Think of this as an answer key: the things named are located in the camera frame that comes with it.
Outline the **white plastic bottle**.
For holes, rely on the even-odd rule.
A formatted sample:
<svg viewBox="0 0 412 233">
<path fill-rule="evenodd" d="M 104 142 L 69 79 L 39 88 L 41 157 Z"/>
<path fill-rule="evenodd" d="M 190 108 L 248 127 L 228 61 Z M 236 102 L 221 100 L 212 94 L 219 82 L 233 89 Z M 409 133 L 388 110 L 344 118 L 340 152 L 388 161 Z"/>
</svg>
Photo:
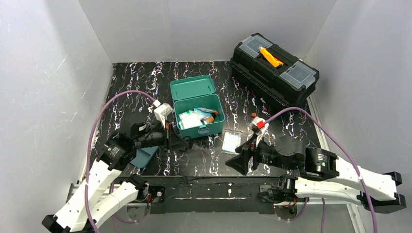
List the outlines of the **white plastic bottle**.
<svg viewBox="0 0 412 233">
<path fill-rule="evenodd" d="M 179 119 L 182 120 L 182 119 L 184 119 L 184 118 L 186 118 L 186 117 L 188 117 L 188 116 L 190 116 L 194 113 L 195 112 L 193 110 L 188 110 L 188 111 L 180 113 L 178 116 L 179 116 Z"/>
</svg>

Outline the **green bandage packet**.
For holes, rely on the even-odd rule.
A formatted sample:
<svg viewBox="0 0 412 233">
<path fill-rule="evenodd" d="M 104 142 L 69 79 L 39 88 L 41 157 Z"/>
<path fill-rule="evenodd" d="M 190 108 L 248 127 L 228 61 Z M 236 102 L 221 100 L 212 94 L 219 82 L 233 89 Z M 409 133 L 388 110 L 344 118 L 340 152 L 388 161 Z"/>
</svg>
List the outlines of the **green bandage packet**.
<svg viewBox="0 0 412 233">
<path fill-rule="evenodd" d="M 228 153 L 235 153 L 236 148 L 241 143 L 242 134 L 241 132 L 225 132 L 223 137 L 222 151 Z"/>
</svg>

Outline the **brown medicine bottle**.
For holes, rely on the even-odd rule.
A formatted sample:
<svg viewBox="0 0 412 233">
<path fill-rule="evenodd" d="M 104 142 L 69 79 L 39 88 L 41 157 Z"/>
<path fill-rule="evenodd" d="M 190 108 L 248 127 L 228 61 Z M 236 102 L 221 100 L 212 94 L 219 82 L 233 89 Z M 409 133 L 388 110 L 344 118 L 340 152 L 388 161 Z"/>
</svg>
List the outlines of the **brown medicine bottle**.
<svg viewBox="0 0 412 233">
<path fill-rule="evenodd" d="M 214 111 L 213 113 L 210 114 L 210 116 L 202 119 L 201 121 L 206 121 L 207 124 L 211 124 L 215 121 L 215 118 L 217 117 L 217 115 L 218 115 L 218 112 Z"/>
</svg>

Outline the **blue cotton swab pouch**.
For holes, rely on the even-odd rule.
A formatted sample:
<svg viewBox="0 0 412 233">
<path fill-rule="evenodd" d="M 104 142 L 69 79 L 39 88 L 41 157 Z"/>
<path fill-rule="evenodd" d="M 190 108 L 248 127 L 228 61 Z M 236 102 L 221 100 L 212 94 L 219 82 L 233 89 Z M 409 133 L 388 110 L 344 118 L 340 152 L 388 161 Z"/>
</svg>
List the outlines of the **blue cotton swab pouch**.
<svg viewBox="0 0 412 233">
<path fill-rule="evenodd" d="M 216 117 L 218 115 L 218 112 L 216 110 L 212 110 L 212 109 L 208 109 L 204 107 L 194 108 L 193 110 L 200 119 L 208 118 L 211 116 Z"/>
</svg>

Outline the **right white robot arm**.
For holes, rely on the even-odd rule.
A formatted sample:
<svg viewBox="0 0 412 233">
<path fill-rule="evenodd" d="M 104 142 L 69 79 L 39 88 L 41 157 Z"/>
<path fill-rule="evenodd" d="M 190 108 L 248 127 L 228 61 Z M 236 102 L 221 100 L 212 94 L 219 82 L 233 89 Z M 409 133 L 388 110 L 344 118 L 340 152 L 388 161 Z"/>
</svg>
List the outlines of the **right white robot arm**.
<svg viewBox="0 0 412 233">
<path fill-rule="evenodd" d="M 389 214 L 407 207 L 406 198 L 396 190 L 401 174 L 378 174 L 354 168 L 345 159 L 322 148 L 307 147 L 291 136 L 277 138 L 274 145 L 253 136 L 236 148 L 237 156 L 225 164 L 246 175 L 259 164 L 291 171 L 282 175 L 277 185 L 262 185 L 262 202 L 283 203 L 305 198 L 342 200 L 362 205 L 368 211 Z"/>
</svg>

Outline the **black handled scissors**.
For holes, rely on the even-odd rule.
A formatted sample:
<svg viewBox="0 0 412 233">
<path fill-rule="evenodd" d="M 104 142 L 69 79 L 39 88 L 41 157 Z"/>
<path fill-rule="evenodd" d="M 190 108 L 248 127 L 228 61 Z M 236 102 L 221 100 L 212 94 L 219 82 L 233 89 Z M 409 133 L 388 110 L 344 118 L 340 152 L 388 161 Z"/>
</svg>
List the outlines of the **black handled scissors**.
<svg viewBox="0 0 412 233">
<path fill-rule="evenodd" d="M 190 136 L 185 136 L 185 137 L 183 138 L 183 140 L 185 140 L 186 143 L 187 143 L 187 146 L 186 146 L 186 148 L 185 148 L 185 151 L 192 149 L 192 146 L 193 146 L 193 140 L 192 140 L 192 138 L 191 138 Z"/>
</svg>

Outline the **green medicine box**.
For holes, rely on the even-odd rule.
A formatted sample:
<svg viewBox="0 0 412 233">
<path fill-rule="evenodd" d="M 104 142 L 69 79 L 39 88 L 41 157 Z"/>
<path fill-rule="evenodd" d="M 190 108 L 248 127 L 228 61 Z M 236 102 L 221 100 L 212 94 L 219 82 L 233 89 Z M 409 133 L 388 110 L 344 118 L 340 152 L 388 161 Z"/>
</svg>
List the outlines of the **green medicine box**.
<svg viewBox="0 0 412 233">
<path fill-rule="evenodd" d="M 177 128 L 180 136 L 190 136 L 192 139 L 218 134 L 223 131 L 225 114 L 216 87 L 209 75 L 201 75 L 179 79 L 170 83 Z M 194 108 L 204 107 L 218 112 L 215 121 L 190 129 L 179 129 L 179 114 Z"/>
</svg>

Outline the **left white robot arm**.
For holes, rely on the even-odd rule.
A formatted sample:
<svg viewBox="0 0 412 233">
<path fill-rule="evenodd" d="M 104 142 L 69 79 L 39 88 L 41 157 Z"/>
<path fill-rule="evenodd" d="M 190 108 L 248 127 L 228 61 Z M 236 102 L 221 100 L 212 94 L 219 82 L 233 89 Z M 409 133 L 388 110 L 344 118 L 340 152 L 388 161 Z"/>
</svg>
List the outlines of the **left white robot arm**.
<svg viewBox="0 0 412 233">
<path fill-rule="evenodd" d="M 140 175 L 131 175 L 119 188 L 102 195 L 141 148 L 156 147 L 170 152 L 186 151 L 192 147 L 189 138 L 183 139 L 167 121 L 163 125 L 135 123 L 130 134 L 113 133 L 104 143 L 85 179 L 67 203 L 54 215 L 47 215 L 42 225 L 51 233 L 97 233 L 99 227 L 119 209 L 135 200 L 147 200 L 149 183 Z"/>
</svg>

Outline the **white gauze pad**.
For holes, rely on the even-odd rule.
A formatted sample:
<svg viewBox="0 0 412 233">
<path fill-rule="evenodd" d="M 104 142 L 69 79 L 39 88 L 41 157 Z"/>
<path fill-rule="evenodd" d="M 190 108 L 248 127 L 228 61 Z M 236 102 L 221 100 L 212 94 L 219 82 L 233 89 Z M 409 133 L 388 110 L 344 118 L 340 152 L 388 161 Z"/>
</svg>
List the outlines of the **white gauze pad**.
<svg viewBox="0 0 412 233">
<path fill-rule="evenodd" d="M 201 126 L 202 122 L 196 114 L 192 114 L 178 122 L 179 129 L 190 129 Z"/>
</svg>

